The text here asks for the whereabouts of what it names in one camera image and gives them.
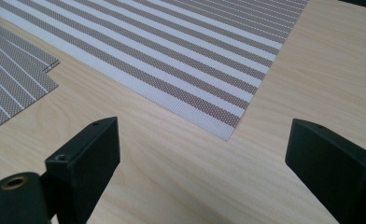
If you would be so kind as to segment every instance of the wood grain surface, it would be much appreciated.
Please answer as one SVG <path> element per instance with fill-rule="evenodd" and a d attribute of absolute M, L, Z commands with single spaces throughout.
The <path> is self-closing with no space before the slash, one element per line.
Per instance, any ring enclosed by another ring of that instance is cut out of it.
<path fill-rule="evenodd" d="M 56 56 L 59 87 L 0 127 L 0 179 L 117 116 L 121 164 L 89 223 L 337 223 L 284 162 L 293 118 L 366 148 L 366 8 L 310 0 L 225 142 L 0 19 Z"/>

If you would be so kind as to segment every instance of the black clamp jaw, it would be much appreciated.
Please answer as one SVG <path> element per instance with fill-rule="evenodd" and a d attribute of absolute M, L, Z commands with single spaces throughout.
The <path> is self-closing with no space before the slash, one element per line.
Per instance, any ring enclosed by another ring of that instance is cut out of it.
<path fill-rule="evenodd" d="M 95 121 L 46 159 L 42 176 L 0 180 L 0 224 L 86 223 L 119 163 L 117 118 Z"/>
<path fill-rule="evenodd" d="M 294 119 L 286 164 L 343 224 L 366 224 L 366 150 L 337 133 Z"/>

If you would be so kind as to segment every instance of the screw hole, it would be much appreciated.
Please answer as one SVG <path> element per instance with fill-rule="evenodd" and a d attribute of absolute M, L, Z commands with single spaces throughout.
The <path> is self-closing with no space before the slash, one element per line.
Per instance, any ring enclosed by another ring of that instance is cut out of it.
<path fill-rule="evenodd" d="M 9 179 L 8 181 L 6 181 L 2 185 L 2 189 L 3 190 L 17 189 L 17 188 L 20 188 L 21 186 L 25 185 L 26 182 L 28 182 L 27 176 L 24 176 L 24 175 L 16 176 L 16 177 L 13 177 L 13 178 Z"/>
<path fill-rule="evenodd" d="M 56 161 L 67 161 L 67 156 L 65 154 L 61 154 L 55 157 Z"/>

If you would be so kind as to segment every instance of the brass insert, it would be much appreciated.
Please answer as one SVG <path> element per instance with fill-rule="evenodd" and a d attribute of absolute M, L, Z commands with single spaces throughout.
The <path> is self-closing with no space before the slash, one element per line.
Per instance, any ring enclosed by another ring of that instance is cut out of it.
<path fill-rule="evenodd" d="M 2 185 L 3 190 L 12 190 L 20 188 L 21 186 L 25 185 L 28 182 L 28 177 L 25 175 L 15 176 L 10 178 Z"/>

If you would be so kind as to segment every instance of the striped fabric sample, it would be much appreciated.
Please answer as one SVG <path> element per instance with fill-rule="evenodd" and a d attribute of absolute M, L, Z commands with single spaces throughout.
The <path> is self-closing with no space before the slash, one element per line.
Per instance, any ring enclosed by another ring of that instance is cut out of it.
<path fill-rule="evenodd" d="M 0 16 L 228 140 L 308 0 L 0 0 Z"/>
<path fill-rule="evenodd" d="M 0 26 L 0 124 L 57 87 L 58 60 Z"/>

